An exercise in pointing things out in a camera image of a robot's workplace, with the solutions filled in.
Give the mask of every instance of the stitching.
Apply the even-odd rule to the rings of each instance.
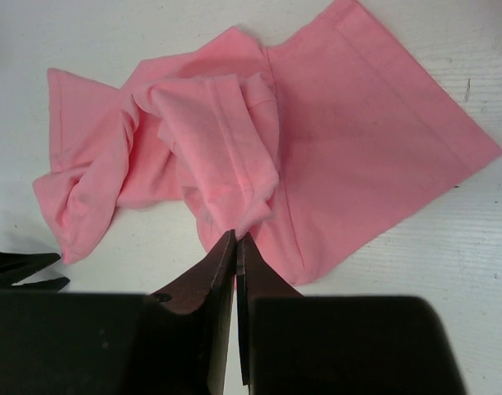
[[[58,99],[59,99],[59,108],[58,108],[58,126],[59,126],[59,152],[57,153],[57,163],[61,168],[61,171],[66,170],[66,166],[64,165],[64,143],[63,143],[63,94],[61,89],[61,81],[59,80],[59,75],[55,73],[55,90],[57,91]]]
[[[227,126],[227,119],[225,118],[225,114],[220,106],[220,100],[218,99],[218,92],[216,89],[216,85],[211,80],[207,80],[206,87],[207,87],[207,92],[210,94],[209,99],[211,101],[211,105],[212,105],[213,109],[215,110],[216,121],[218,122],[218,127],[221,130],[221,135],[224,139],[225,148],[227,149],[227,152],[229,153],[229,158],[231,160],[231,164],[233,165],[233,171],[235,173],[236,181],[240,187],[240,190],[242,191],[242,193],[244,195],[244,198],[249,198],[248,196],[246,196],[246,195],[248,195],[246,193],[246,190],[249,190],[249,188],[243,187],[242,183],[240,182],[240,177],[238,177],[238,175],[237,175],[237,170],[241,170],[241,172],[244,174],[245,178],[247,179],[248,184],[250,185],[251,183],[249,180],[249,174],[244,166],[237,165],[237,163],[236,163],[235,153],[233,151],[236,151],[236,153],[238,154],[238,156],[240,158],[240,162],[242,162],[242,156],[239,153],[238,147],[236,146],[234,140],[233,140],[233,143],[234,143],[233,146],[235,147],[235,149],[231,150],[229,148],[228,140],[232,139],[232,134]]]
[[[266,61],[267,61],[267,65],[269,66],[269,70],[271,71],[271,75],[273,77],[273,83],[275,84],[274,85],[275,86],[275,91],[273,93],[275,95],[275,99],[278,102],[278,97],[277,97],[277,79],[275,78],[275,73],[273,72],[273,67],[271,65],[271,60],[269,58],[269,51],[268,50],[269,50],[269,48],[266,48]],[[282,163],[282,152],[281,152],[281,149],[280,149],[281,139],[282,139],[282,130],[281,130],[280,126],[281,126],[281,120],[279,119],[279,133],[280,133],[280,136],[279,136],[279,139],[278,139],[278,141],[279,141],[278,142],[278,144],[279,144],[278,157],[279,157],[280,163]],[[302,266],[302,270],[304,272],[308,273],[308,271],[306,270],[306,266],[304,264],[304,257],[302,255],[302,252],[300,251],[299,241],[297,239],[297,234],[295,232],[295,226],[293,225],[293,216],[291,215],[290,199],[287,196],[286,180],[284,179],[284,177],[282,177],[282,170],[279,170],[278,176],[279,176],[279,179],[280,179],[280,183],[282,184],[282,189],[283,189],[283,192],[284,192],[284,196],[286,198],[287,215],[290,218],[291,232],[293,233],[293,240],[295,241],[295,247],[297,248],[297,253],[300,256],[300,265]]]
[[[390,90],[390,91],[391,91],[391,92],[392,92],[395,96],[397,96],[397,97],[401,100],[401,102],[402,102],[402,103],[403,103],[403,104],[404,104],[404,105],[405,105],[405,106],[406,106],[406,107],[407,107],[407,108],[408,108],[408,109],[409,109],[409,110],[410,110],[410,111],[411,111],[411,112],[412,112],[412,113],[416,116],[416,118],[418,119],[418,121],[420,121],[420,122],[421,122],[421,123],[422,123],[422,124],[423,124],[423,125],[424,125],[424,126],[425,126],[428,130],[429,130],[429,131],[430,131],[430,134],[431,134],[432,136],[434,136],[435,138],[437,138],[440,142],[442,142],[442,143],[443,143],[443,145],[444,145],[444,146],[445,146],[445,147],[446,147],[446,148],[447,148],[450,152],[452,152],[452,154],[456,157],[456,159],[459,161],[459,163],[460,163],[460,164],[461,164],[461,165],[462,165],[465,169],[467,169],[467,170],[471,170],[470,166],[467,164],[467,161],[465,160],[466,158],[464,158],[464,157],[460,156],[458,153],[456,153],[456,152],[452,149],[452,147],[451,147],[451,146],[450,146],[450,145],[449,145],[449,144],[445,141],[445,139],[444,139],[442,136],[440,136],[440,135],[439,135],[439,134],[438,134],[438,133],[437,133],[437,132],[436,132],[436,131],[435,131],[435,130],[434,130],[434,129],[433,129],[433,128],[432,128],[432,127],[431,127],[431,126],[427,123],[427,122],[425,122],[425,120],[424,120],[424,119],[423,119],[423,118],[422,118],[422,117],[421,117],[421,116],[417,113],[416,109],[412,108],[412,107],[411,107],[411,106],[410,106],[410,105],[409,105],[409,104],[408,104],[408,103],[407,103],[407,102],[406,102],[406,101],[402,98],[402,96],[401,96],[399,93],[397,93],[397,91],[395,91],[395,90],[393,89],[392,85],[388,82],[388,80],[387,80],[387,79],[386,79],[386,77],[385,77],[385,76],[381,73],[381,71],[380,71],[378,68],[376,68],[374,65],[372,65],[372,63],[371,63],[371,62],[369,62],[368,58],[367,58],[364,54],[362,54],[362,53],[361,53],[361,52],[360,52],[360,51],[359,51],[359,50],[358,50],[358,49],[357,49],[357,48],[356,48],[356,47],[355,47],[355,46],[351,43],[351,41],[350,41],[350,40],[349,40],[349,39],[348,39],[348,38],[347,38],[347,37],[346,37],[346,36],[345,36],[345,35],[344,35],[341,31],[340,31],[340,29],[339,29],[339,27],[337,26],[337,24],[338,24],[340,21],[342,21],[343,19],[345,19],[345,17],[346,17],[346,16],[343,16],[342,18],[340,18],[340,20],[339,20],[336,24],[334,24],[334,25],[332,26],[332,28],[333,28],[333,29],[334,29],[334,30],[335,30],[335,31],[336,31],[339,35],[341,35],[341,37],[342,37],[342,38],[346,41],[346,43],[350,46],[350,48],[351,48],[351,49],[352,49],[355,53],[357,53],[361,59],[363,59],[363,61],[365,62],[365,64],[366,64],[366,65],[367,65],[367,66],[368,66],[368,67],[369,67],[369,68],[370,68],[370,69],[374,72],[374,74],[376,74],[376,75],[377,75],[377,76],[381,79],[381,81],[383,81],[383,82],[384,82],[384,85],[385,85],[385,86],[386,86],[386,87],[387,87],[387,88],[388,88],[388,89],[389,89],[389,90]],[[397,40],[393,37],[393,35],[392,35],[391,33],[389,33],[389,32],[388,32],[388,31],[387,31],[384,27],[383,27],[383,29],[384,29],[384,33],[386,33],[387,35],[389,35],[391,40],[397,41]]]
[[[267,99],[267,100],[261,101],[260,103],[255,104],[255,105],[252,105],[251,107],[247,107],[247,109],[248,109],[248,111],[251,111],[255,107],[258,107],[259,105],[263,105],[264,103],[271,103],[271,102],[276,103],[277,101],[275,99]]]

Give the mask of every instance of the fabric fold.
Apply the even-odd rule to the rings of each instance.
[[[270,122],[253,123],[249,109],[255,118],[260,114]],[[147,199],[147,188],[140,188],[149,174],[135,174],[132,190],[137,188],[137,193],[125,192],[135,146],[140,163],[150,156],[163,159],[153,181],[176,183],[179,192],[157,198],[171,200],[179,194],[201,219],[205,246],[214,244],[227,229],[236,229],[242,236],[272,215],[267,201],[278,184],[278,173],[277,158],[271,153],[275,155],[278,146],[264,146],[261,135],[266,142],[278,142],[277,106],[259,75],[164,78],[125,95],[115,121],[114,112],[105,114],[105,119],[94,123],[99,129],[86,132],[106,140],[93,159],[71,169],[65,164],[63,171],[34,183],[65,263],[84,258],[99,243],[117,204],[146,207],[153,203]],[[137,139],[138,134],[144,140]],[[174,173],[166,178],[171,156]]]

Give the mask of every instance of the cloth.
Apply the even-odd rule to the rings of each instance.
[[[502,153],[355,0],[278,46],[232,27],[120,89],[48,78],[51,172],[34,189],[65,263],[116,207],[183,199],[205,249],[250,230],[303,284]]]

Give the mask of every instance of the pink shirt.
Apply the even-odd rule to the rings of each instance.
[[[274,47],[232,27],[120,89],[48,77],[51,172],[34,189],[65,263],[116,207],[181,199],[205,249],[250,230],[303,284],[502,153],[355,0]]]

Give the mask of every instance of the wooden surface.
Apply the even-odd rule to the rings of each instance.
[[[329,1],[0,0],[0,250],[57,248],[30,186],[48,170],[47,67],[119,86],[141,59],[195,50],[231,25],[280,43]],[[502,146],[502,0],[361,1]],[[500,395],[502,158],[459,187],[300,290],[423,296],[469,393]],[[202,256],[184,205],[162,204],[121,211],[88,259],[44,276],[62,272],[70,290],[151,292]],[[225,387],[245,393],[235,325]]]

